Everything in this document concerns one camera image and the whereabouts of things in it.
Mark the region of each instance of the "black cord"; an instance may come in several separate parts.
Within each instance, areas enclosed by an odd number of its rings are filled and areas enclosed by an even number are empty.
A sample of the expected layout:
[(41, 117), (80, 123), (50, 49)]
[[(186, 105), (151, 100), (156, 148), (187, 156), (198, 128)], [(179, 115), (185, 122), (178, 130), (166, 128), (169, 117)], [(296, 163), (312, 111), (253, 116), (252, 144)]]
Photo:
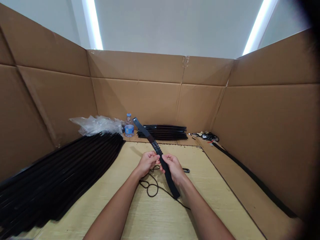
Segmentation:
[[(154, 170), (158, 170), (158, 169), (160, 169), (160, 166), (159, 166), (159, 165), (156, 165), (156, 166), (154, 166), (152, 169), (150, 169), (150, 172), (154, 172)], [(150, 175), (150, 176), (153, 178), (153, 180), (156, 182), (157, 185), (155, 185), (155, 184), (153, 184), (153, 183), (149, 183), (148, 181), (142, 180), (143, 178), (145, 178), (145, 177), (148, 176), (148, 175)], [(158, 194), (159, 188), (161, 188), (163, 191), (165, 191), (166, 193), (168, 193), (170, 197), (172, 197), (172, 198), (173, 198), (174, 200), (176, 200), (179, 204), (181, 204), (181, 206), (183, 206), (183, 207), (186, 208), (186, 209), (191, 210), (190, 208), (188, 208), (188, 207), (186, 207), (185, 205), (183, 205), (180, 201), (178, 201), (177, 199), (175, 199), (167, 190), (165, 190), (164, 188), (160, 187), (160, 186), (158, 185), (157, 180), (156, 180), (156, 179), (154, 178), (154, 176), (152, 176), (150, 173), (147, 173), (144, 177), (142, 177), (142, 178), (139, 180), (139, 184), (140, 184), (143, 188), (147, 189), (147, 194), (148, 194), (149, 197), (155, 197), (155, 196)], [(156, 186), (156, 187), (157, 187), (157, 192), (156, 192), (154, 195), (150, 195), (150, 194), (149, 194), (149, 187), (150, 187), (150, 186)]]

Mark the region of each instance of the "plastic bottle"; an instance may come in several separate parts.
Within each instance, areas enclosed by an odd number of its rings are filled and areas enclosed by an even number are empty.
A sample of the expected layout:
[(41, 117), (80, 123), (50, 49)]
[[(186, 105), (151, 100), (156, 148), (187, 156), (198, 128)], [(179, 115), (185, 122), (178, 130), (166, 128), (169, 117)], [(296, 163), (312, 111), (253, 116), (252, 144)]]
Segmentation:
[(127, 113), (127, 121), (124, 130), (126, 137), (132, 137), (134, 135), (134, 126), (131, 120), (131, 113)]

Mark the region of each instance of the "rubber grip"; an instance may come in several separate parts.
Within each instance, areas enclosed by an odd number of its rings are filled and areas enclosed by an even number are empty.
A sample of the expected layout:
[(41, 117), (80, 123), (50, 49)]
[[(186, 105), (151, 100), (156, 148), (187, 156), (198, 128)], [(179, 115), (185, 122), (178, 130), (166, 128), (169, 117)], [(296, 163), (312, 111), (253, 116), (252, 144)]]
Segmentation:
[(168, 164), (162, 158), (163, 153), (162, 153), (162, 151), (156, 141), (154, 141), (151, 145), (152, 145), (154, 151), (156, 152), (156, 154), (160, 156), (159, 160), (160, 160), (160, 163), (161, 163), (163, 170), (165, 171), (164, 175), (166, 176), (167, 184), (169, 186), (169, 189), (172, 193), (173, 198), (177, 199), (178, 197), (180, 197), (180, 193), (179, 193), (178, 189), (176, 188), (176, 186), (174, 185)]

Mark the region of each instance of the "forearm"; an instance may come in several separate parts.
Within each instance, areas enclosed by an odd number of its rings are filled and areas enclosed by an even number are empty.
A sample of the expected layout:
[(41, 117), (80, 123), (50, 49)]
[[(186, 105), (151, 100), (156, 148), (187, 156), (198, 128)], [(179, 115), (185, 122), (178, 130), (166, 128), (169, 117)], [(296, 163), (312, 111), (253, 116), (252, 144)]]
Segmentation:
[(134, 170), (101, 211), (84, 239), (120, 239), (140, 176)]
[(215, 214), (187, 176), (181, 184), (202, 239), (230, 239), (232, 234)]

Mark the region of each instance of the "bottle label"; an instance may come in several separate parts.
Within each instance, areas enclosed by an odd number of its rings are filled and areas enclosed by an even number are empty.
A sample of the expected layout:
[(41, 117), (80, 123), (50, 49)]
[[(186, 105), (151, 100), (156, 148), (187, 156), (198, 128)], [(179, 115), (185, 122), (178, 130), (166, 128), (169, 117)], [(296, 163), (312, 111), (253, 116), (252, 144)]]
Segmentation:
[(126, 125), (125, 130), (126, 130), (126, 134), (133, 134), (134, 133), (133, 125)]

